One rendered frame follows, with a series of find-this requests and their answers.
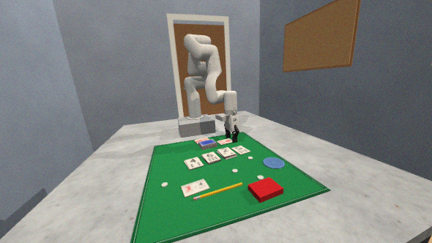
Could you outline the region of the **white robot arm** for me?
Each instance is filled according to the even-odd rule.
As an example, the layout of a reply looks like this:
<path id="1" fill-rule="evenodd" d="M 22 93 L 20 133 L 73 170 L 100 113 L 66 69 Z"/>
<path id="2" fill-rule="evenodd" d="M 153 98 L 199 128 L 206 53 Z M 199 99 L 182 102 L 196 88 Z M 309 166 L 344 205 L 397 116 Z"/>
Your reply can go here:
<path id="1" fill-rule="evenodd" d="M 216 80 L 222 72 L 217 47 L 211 45 L 211 39 L 208 36 L 194 34 L 185 36 L 184 45 L 189 52 L 187 73 L 191 76 L 198 76 L 184 80 L 189 120 L 204 117 L 201 115 L 200 97 L 196 89 L 205 89 L 210 104 L 216 105 L 224 102 L 224 113 L 215 114 L 215 118 L 225 122 L 226 116 L 237 114 L 237 93 L 216 90 Z"/>

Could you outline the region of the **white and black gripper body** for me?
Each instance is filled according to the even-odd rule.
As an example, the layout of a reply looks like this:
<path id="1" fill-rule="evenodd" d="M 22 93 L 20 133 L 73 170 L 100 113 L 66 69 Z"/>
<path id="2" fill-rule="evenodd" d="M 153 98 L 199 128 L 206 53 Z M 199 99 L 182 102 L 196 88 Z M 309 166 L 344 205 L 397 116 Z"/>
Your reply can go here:
<path id="1" fill-rule="evenodd" d="M 225 128 L 233 132 L 235 130 L 234 125 L 236 125 L 239 129 L 239 120 L 237 114 L 226 116 Z"/>

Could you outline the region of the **blue flat disc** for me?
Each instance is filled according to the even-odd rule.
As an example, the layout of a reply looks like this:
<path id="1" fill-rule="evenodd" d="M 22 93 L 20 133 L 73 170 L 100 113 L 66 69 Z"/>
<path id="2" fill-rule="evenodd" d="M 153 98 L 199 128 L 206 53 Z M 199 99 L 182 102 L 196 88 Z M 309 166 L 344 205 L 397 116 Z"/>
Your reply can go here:
<path id="1" fill-rule="evenodd" d="M 279 169 L 285 166 L 284 161 L 275 157 L 268 157 L 264 159 L 263 164 L 268 168 Z"/>

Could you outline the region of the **red flat block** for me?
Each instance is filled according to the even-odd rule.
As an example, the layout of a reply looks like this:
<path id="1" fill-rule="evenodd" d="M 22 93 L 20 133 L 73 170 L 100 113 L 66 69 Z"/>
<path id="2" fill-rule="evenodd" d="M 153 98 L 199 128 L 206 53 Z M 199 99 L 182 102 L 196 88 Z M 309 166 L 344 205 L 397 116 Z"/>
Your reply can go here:
<path id="1" fill-rule="evenodd" d="M 259 203 L 283 194 L 283 188 L 270 177 L 249 184 L 248 190 Z"/>

